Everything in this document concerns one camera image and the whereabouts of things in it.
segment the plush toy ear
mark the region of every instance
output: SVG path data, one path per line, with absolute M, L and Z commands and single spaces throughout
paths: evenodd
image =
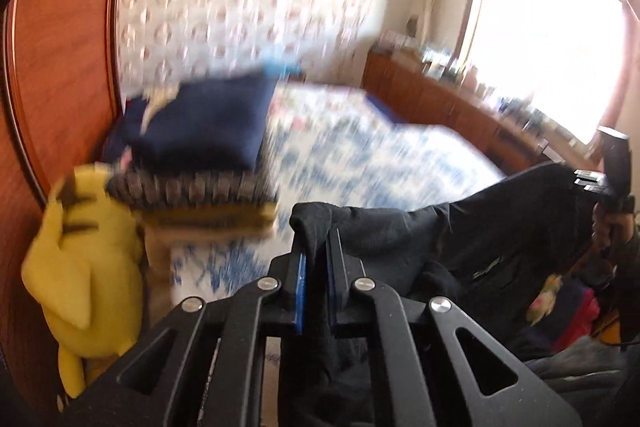
M 63 216 L 62 203 L 49 200 L 22 263 L 22 282 L 43 308 L 85 330 L 91 323 L 91 269 L 79 255 L 60 249 Z

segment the stuffed animal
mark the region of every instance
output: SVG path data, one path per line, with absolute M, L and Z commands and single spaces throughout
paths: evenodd
M 107 166 L 81 166 L 53 187 L 22 263 L 22 281 L 60 344 L 58 370 L 72 398 L 95 378 L 85 378 L 83 359 L 94 367 L 114 360 L 142 323 L 142 242 L 129 209 L 104 190 L 110 175 Z

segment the silver screw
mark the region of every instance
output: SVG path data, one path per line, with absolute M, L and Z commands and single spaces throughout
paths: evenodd
M 187 297 L 182 301 L 182 309 L 187 313 L 193 313 L 202 309 L 202 300 L 197 297 Z
M 369 292 L 376 287 L 376 283 L 373 279 L 369 279 L 369 277 L 360 277 L 356 279 L 353 285 L 361 292 Z
M 258 280 L 258 288 L 268 292 L 269 290 L 274 290 L 278 287 L 278 280 L 273 277 L 263 277 Z
M 429 306 L 436 313 L 446 313 L 451 309 L 451 301 L 446 297 L 434 297 Z

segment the black pants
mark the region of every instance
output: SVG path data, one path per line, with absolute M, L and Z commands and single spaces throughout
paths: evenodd
M 331 227 L 368 277 L 416 300 L 446 295 L 509 346 L 546 277 L 571 267 L 588 242 L 592 207 L 558 164 L 415 212 L 297 204 L 290 223 L 307 255 L 307 290 L 302 337 L 282 340 L 280 426 L 372 425 L 366 344 L 337 341 L 328 328 Z

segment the red fabric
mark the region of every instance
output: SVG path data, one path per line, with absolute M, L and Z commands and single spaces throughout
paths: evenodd
M 558 353 L 571 346 L 580 337 L 590 334 L 591 325 L 598 318 L 598 315 L 600 315 L 600 306 L 598 306 L 598 301 L 594 297 L 593 290 L 588 289 L 584 293 L 580 309 L 574 315 L 569 327 L 564 330 L 560 338 L 551 346 L 553 352 Z

